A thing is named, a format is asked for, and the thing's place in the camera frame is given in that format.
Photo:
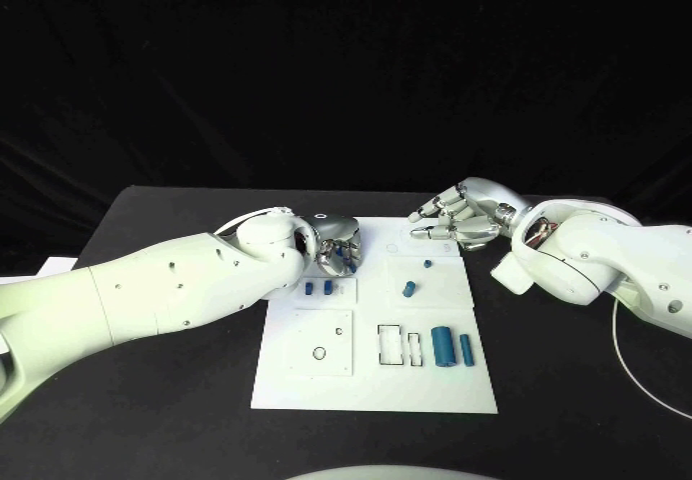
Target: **blue battery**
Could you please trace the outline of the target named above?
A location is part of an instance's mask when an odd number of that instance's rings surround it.
[[[458,357],[455,356],[450,327],[436,327],[430,333],[436,350],[436,365],[439,367],[453,367],[458,364]]]
[[[462,340],[462,354],[465,355],[465,365],[468,367],[473,367],[476,364],[473,362],[473,351],[469,335],[465,333],[459,336],[459,339]]]
[[[404,296],[409,298],[414,294],[416,291],[416,283],[414,282],[407,282],[407,287],[404,288]]]

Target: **black table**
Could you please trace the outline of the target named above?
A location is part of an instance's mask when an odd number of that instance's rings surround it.
[[[267,206],[403,216],[432,194],[132,187],[78,267]],[[358,464],[518,478],[685,478],[692,421],[662,409],[613,352],[613,299],[570,305],[491,277],[507,239],[465,254],[499,415],[251,410],[266,303],[68,367],[0,426],[0,477],[276,479]],[[652,391],[692,411],[691,340],[620,311],[620,344]]]

